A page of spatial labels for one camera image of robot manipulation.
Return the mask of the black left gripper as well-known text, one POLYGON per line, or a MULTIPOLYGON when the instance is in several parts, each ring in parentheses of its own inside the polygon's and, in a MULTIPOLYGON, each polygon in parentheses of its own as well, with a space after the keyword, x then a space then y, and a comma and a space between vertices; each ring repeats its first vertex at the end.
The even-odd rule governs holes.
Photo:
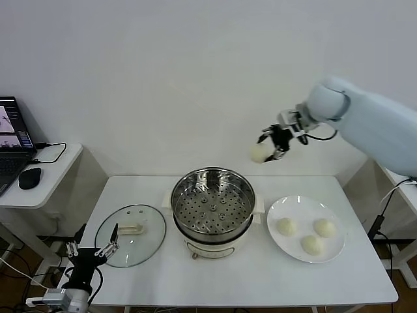
POLYGON ((112 257, 119 248, 119 225, 116 223, 109 243, 104 248, 81 248, 78 250, 86 225, 84 223, 74 236, 66 242, 67 255, 74 265, 69 278, 70 289, 91 289, 95 269, 105 264, 107 258, 112 257))

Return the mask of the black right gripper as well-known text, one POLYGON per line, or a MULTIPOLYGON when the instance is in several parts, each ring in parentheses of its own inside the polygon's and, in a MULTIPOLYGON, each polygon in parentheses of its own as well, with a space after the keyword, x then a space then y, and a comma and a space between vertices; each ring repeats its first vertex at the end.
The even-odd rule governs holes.
POLYGON ((280 125, 270 125, 262 130, 262 134, 259 136, 257 141, 263 142, 268 137, 272 138, 272 142, 276 150, 270 156, 266 157, 264 162, 281 159, 290 149, 289 142, 293 138, 291 131, 288 129, 282 129, 280 125))

